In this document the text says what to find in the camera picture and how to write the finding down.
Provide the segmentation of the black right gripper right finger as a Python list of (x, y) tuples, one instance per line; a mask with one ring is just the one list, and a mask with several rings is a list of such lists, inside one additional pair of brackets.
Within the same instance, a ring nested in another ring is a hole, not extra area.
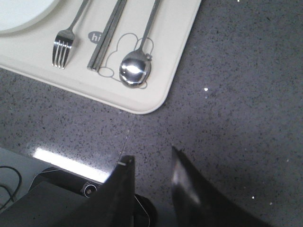
[(222, 195), (190, 162), (172, 147), (172, 202), (180, 227), (267, 227)]

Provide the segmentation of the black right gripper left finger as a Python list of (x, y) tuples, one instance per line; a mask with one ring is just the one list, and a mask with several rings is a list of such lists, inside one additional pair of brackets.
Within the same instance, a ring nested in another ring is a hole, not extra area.
[(133, 156), (123, 156), (110, 177), (57, 227), (130, 227), (134, 210)]

